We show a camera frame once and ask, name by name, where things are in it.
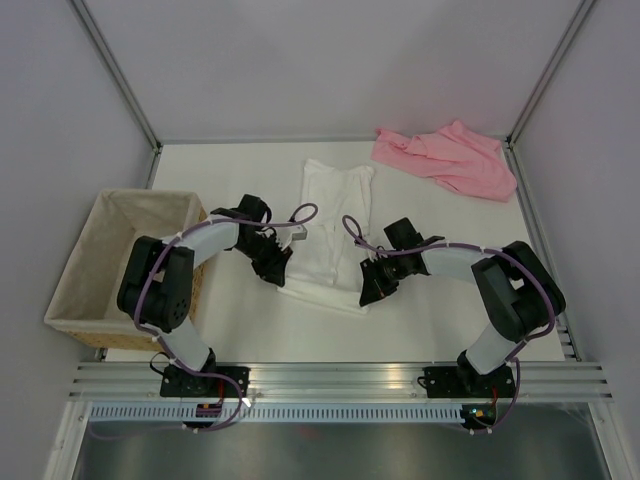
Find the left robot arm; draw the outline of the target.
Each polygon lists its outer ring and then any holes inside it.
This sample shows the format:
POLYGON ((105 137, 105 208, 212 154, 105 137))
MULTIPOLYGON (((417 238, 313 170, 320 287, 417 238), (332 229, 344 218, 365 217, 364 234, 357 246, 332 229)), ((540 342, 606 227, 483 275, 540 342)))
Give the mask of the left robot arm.
POLYGON ((117 306, 185 371, 183 383, 195 395, 212 393, 218 372, 213 350, 190 320, 194 272, 217 254, 236 250, 261 280, 282 287, 293 251, 278 239, 270 220, 267 204, 246 194, 237 207, 218 208, 183 232, 134 242, 117 306))

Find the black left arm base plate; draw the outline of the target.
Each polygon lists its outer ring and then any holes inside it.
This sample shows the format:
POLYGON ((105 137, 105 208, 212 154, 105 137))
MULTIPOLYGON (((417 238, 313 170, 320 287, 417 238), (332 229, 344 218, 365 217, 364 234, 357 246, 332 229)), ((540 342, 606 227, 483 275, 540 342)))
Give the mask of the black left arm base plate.
MULTIPOLYGON (((250 369, 246 366, 218 366, 216 373, 234 380, 246 395, 250 369)), ((160 396, 163 398, 237 398, 234 386, 221 378, 199 377, 176 366, 163 371, 160 396)))

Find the white t shirt robot print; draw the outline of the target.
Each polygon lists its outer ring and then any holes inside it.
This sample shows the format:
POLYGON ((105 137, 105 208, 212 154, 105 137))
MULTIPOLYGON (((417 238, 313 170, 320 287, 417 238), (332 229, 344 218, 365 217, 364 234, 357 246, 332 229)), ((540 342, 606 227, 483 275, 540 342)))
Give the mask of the white t shirt robot print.
POLYGON ((301 201, 316 204, 318 213, 305 224, 306 238, 290 242, 293 256, 279 293, 342 312, 368 313, 359 305, 360 262, 367 252, 354 245, 342 217, 353 217, 362 234, 369 234, 374 176, 375 170, 366 165, 339 170, 314 159, 305 162, 301 201))

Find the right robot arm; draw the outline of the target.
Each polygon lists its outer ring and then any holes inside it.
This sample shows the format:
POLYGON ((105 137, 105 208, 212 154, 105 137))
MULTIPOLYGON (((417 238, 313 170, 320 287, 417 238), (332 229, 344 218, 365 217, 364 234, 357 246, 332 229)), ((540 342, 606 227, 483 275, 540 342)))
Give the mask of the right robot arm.
POLYGON ((384 249, 364 239, 355 218, 345 215, 342 224, 356 246, 373 254, 360 262, 362 307, 389 297, 413 275, 453 278, 478 289, 489 325, 456 360, 457 384, 469 395, 482 393, 529 342, 554 330, 566 309, 563 293, 525 242, 493 249, 424 238, 402 218, 384 229, 391 244, 384 249))

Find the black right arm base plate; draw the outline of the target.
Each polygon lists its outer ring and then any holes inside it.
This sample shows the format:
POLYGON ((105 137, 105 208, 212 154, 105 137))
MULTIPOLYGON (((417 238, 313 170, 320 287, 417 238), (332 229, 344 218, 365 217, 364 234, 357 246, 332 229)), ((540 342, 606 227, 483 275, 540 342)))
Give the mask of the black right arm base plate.
POLYGON ((431 366, 423 369, 417 383, 432 399, 492 399, 512 398, 516 381, 510 367, 502 366, 487 375, 473 368, 460 366, 431 366))

